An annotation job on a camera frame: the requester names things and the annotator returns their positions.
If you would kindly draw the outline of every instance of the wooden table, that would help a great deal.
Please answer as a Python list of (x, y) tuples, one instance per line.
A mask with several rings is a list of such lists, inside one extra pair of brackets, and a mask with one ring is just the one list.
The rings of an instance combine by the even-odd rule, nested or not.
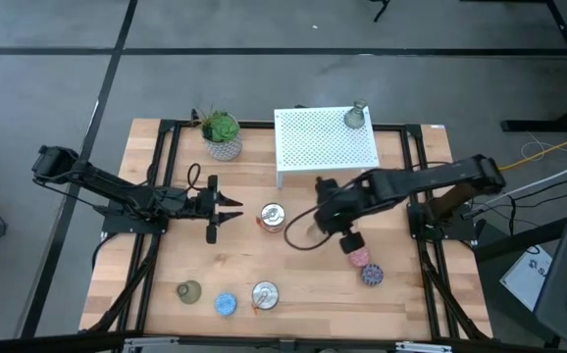
[[(120, 177), (132, 182), (145, 179), (158, 125), (159, 120), (133, 121)], [(444, 127), (422, 126), (422, 129), (428, 160), (450, 161)], [(403, 168), (398, 133), (376, 131), (375, 137), (382, 167)], [(274, 131), (245, 128), (242, 138), (241, 154), (232, 162), (218, 162), (207, 154), (198, 129), (181, 130), (173, 185), (184, 187), (187, 168), (199, 163), (202, 166), (199, 184), (204, 184), (208, 175), (218, 175), (219, 189), (244, 203), (241, 208), (244, 216), (223, 224), (215, 245), (205, 242), (205, 222), (171, 221), (161, 241), (145, 333), (429, 339), (421, 271), (416, 243), (410, 238), (405, 203), (356, 224), (371, 250), (372, 261), (385, 273), (379, 286), (366, 286), (360, 271), (351, 267), (340, 251), (336, 236), (317, 250), (297, 251), (285, 244), (281, 233), (269, 234), (255, 225), (255, 216), (269, 202), (282, 204), (288, 220), (316, 205), (316, 176), (289, 176), (283, 188), (277, 190)], [(166, 160), (169, 144), (167, 141), (162, 161)], [(416, 151), (414, 144), (411, 145), (411, 150)], [(163, 166), (161, 169), (159, 176), (164, 173)], [(345, 182), (356, 174), (325, 173), (323, 177)], [(309, 239), (316, 237), (316, 233), (308, 233), (311, 222), (311, 217), (307, 217), (293, 226), (291, 239), (309, 245)], [(100, 251), (81, 328), (96, 323), (123, 289), (133, 240), (132, 234), (119, 234)], [(446, 241), (444, 249), (453, 294), (479, 329), (490, 334), (472, 252), (457, 241)], [(202, 297), (192, 305), (181, 303), (175, 294), (177, 284), (187, 279), (199, 281), (203, 288)], [(261, 280), (278, 286), (280, 302), (273, 310), (256, 315), (251, 308), (251, 290)], [(234, 293), (238, 301), (235, 313), (226, 318), (216, 313), (213, 304), (222, 291)], [(136, 292), (131, 302), (129, 328), (134, 327), (138, 303)], [(437, 307), (441, 331), (447, 334), (438, 294)]]

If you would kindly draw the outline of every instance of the silver can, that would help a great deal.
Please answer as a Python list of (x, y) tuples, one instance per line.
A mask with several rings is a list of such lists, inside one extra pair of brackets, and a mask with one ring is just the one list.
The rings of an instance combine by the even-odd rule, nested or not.
[(278, 203), (270, 203), (264, 206), (258, 217), (259, 225), (268, 232), (276, 233), (285, 227), (284, 207)]
[(253, 307), (262, 310), (275, 308), (280, 301), (280, 293), (277, 287), (269, 281), (261, 281), (253, 287)]

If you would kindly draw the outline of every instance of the succulent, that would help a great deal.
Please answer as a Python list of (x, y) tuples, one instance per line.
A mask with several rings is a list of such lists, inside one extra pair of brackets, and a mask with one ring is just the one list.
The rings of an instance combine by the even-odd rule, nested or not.
[(240, 127), (229, 113), (214, 111), (201, 122), (201, 129), (203, 138), (213, 142), (228, 142), (235, 139)]

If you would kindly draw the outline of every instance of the gray floor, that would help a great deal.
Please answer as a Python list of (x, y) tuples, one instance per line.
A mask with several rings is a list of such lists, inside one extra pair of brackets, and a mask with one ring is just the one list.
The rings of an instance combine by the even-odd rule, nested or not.
[[(113, 47), (128, 1), (0, 0), (0, 46)], [(567, 1), (559, 2), (567, 20)], [(543, 5), (393, 0), (378, 24), (362, 0), (140, 0), (127, 47), (562, 47)], [(0, 56), (0, 338), (12, 337), (62, 198), (30, 182), (41, 144), (79, 149), (109, 57)], [(341, 56), (123, 57), (91, 162), (118, 170), (133, 118), (186, 118), (193, 107), (270, 120), (276, 108), (350, 104), (364, 97), (373, 120), (446, 126), (454, 158), (482, 153), (499, 165), (521, 158), (527, 133), (506, 119), (548, 119), (567, 110), (567, 60)], [(567, 133), (535, 134), (555, 144)], [(537, 152), (538, 147), (528, 149)], [(506, 175), (509, 188), (567, 168), (567, 153)], [(544, 193), (562, 194), (567, 186)], [(101, 199), (82, 194), (100, 202)], [(567, 202), (520, 211), (544, 224)], [(506, 231), (507, 221), (488, 213)], [(101, 218), (77, 205), (39, 334), (75, 332)], [(519, 230), (530, 226), (518, 223)], [(495, 336), (540, 343), (490, 308)]]

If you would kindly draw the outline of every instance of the white pegboard shelf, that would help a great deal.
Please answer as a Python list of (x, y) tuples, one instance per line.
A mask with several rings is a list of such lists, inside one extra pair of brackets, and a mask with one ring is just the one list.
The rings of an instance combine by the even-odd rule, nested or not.
[(344, 114), (351, 107), (275, 110), (278, 187), (283, 173), (371, 169), (379, 165), (371, 115), (350, 128)]

